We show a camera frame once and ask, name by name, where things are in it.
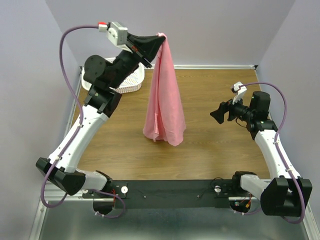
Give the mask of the pink t shirt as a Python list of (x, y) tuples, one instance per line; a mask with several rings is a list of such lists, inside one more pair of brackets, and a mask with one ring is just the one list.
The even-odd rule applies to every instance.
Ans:
[(169, 41), (164, 33), (155, 57), (143, 134), (153, 141), (176, 147), (184, 140), (185, 115)]

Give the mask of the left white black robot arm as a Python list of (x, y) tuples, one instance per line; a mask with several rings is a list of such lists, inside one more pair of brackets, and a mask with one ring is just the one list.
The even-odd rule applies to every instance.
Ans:
[(83, 66), (83, 79), (91, 84), (73, 126), (49, 157), (36, 162), (37, 169), (55, 186), (72, 196), (93, 190), (99, 197), (110, 194), (110, 177), (100, 171), (78, 168), (80, 158), (99, 128), (112, 116), (122, 94), (116, 89), (140, 64), (150, 68), (165, 36), (128, 34), (126, 47), (112, 61), (91, 55)]

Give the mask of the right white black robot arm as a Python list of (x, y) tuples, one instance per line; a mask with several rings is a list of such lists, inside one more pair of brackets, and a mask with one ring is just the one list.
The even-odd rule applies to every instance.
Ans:
[(267, 216), (303, 218), (313, 186), (291, 164), (280, 140), (276, 124), (269, 119), (270, 95), (254, 91), (249, 106), (243, 104), (240, 95), (221, 102), (210, 116), (219, 124), (235, 119), (246, 122), (246, 129), (258, 145), (268, 167), (270, 182), (267, 183), (251, 172), (236, 172), (230, 183), (230, 191), (241, 196), (249, 192), (260, 202)]

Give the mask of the aluminium frame rail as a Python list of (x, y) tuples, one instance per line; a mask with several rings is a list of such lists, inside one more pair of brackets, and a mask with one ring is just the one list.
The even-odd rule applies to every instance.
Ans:
[[(55, 203), (55, 202), (59, 202), (63, 198), (64, 193), (62, 190), (55, 189), (55, 188), (52, 188), (52, 189), (49, 188), (44, 191), (44, 196), (45, 196), (47, 203)], [(73, 196), (68, 195), (64, 199), (63, 203), (66, 203), (67, 201), (81, 201), (82, 199), (83, 199), (82, 192), (80, 191)], [(43, 203), (41, 201), (39, 201), (38, 207), (37, 207), (37, 210), (35, 213), (33, 225), (31, 228), (29, 240), (39, 240), (40, 239), (41, 230), (44, 225), (44, 220), (45, 220), (45, 216), (46, 216), (47, 211), (48, 211), (47, 207), (45, 207), (43, 205)]]

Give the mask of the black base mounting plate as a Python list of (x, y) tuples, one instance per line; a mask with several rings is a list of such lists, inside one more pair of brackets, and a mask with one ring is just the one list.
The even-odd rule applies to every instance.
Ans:
[(231, 179), (114, 180), (110, 193), (119, 196), (115, 207), (126, 209), (237, 208), (247, 212), (255, 197)]

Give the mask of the white perforated plastic basket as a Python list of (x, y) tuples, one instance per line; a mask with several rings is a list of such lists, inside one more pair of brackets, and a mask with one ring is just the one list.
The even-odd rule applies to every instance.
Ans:
[[(105, 60), (112, 63), (115, 60), (115, 57), (105, 58)], [(85, 70), (83, 67), (80, 75), (81, 85), (83, 89), (85, 89), (86, 91), (89, 91), (92, 84), (84, 80), (84, 74), (85, 74)], [(131, 73), (120, 84), (120, 86), (117, 89), (115, 88), (114, 89), (116, 92), (120, 94), (136, 92), (141, 88), (144, 79), (145, 79), (145, 66), (142, 63), (139, 63), (138, 68), (133, 73)]]

